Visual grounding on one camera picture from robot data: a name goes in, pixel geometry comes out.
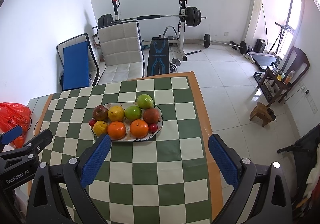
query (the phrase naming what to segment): white cushioned chair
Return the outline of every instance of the white cushioned chair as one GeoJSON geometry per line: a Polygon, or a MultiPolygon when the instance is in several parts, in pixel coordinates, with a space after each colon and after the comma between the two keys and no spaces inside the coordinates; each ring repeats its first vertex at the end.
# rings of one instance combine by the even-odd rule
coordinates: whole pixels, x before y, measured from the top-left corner
{"type": "Polygon", "coordinates": [[[97,34],[106,64],[99,85],[144,77],[144,58],[137,21],[101,27],[97,34]]]}
{"type": "Polygon", "coordinates": [[[57,53],[63,66],[63,49],[65,47],[72,46],[74,44],[81,43],[84,41],[87,41],[88,43],[89,73],[92,76],[89,86],[94,86],[97,84],[99,79],[99,67],[95,55],[92,51],[89,36],[87,33],[78,35],[60,43],[59,45],[57,45],[57,53]]]}

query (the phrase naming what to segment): sneaker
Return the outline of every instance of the sneaker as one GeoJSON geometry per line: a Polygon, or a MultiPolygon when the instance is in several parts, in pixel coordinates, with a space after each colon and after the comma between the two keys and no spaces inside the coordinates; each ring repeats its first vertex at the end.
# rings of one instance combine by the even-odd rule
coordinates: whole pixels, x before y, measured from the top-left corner
{"type": "Polygon", "coordinates": [[[246,53],[244,57],[247,58],[251,63],[256,63],[250,54],[246,53]]]}

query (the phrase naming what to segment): yellow lemon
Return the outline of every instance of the yellow lemon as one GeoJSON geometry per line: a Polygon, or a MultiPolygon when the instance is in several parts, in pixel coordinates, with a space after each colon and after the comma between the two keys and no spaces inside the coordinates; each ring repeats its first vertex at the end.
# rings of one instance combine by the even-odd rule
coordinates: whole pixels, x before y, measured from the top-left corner
{"type": "Polygon", "coordinates": [[[97,121],[93,126],[93,132],[97,137],[100,137],[102,134],[107,134],[108,124],[102,120],[97,121]]]}
{"type": "Polygon", "coordinates": [[[109,119],[113,121],[123,121],[124,120],[124,109],[120,106],[112,106],[108,111],[109,119]]]}

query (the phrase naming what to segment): plastic bottle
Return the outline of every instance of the plastic bottle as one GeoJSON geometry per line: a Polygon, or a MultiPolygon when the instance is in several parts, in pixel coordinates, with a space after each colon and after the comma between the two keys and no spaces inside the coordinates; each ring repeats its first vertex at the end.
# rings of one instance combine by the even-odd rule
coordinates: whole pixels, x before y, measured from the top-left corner
{"type": "Polygon", "coordinates": [[[290,80],[293,77],[293,74],[294,74],[294,70],[292,70],[290,73],[288,73],[287,78],[285,78],[285,80],[284,80],[284,84],[288,84],[290,82],[290,80]]]}

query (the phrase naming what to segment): checkered tablecloth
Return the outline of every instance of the checkered tablecloth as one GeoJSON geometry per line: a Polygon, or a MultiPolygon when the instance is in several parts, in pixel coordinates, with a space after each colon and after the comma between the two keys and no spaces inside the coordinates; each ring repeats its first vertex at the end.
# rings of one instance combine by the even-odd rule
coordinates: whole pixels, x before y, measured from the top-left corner
{"type": "MultiPolygon", "coordinates": [[[[187,77],[133,80],[53,95],[41,130],[53,141],[40,154],[50,165],[66,163],[92,146],[88,121],[97,105],[134,102],[150,95],[164,118],[161,131],[142,142],[112,142],[95,181],[86,189],[109,223],[209,224],[212,221],[208,167],[187,77]]],[[[80,223],[65,184],[70,215],[80,223]]]]}

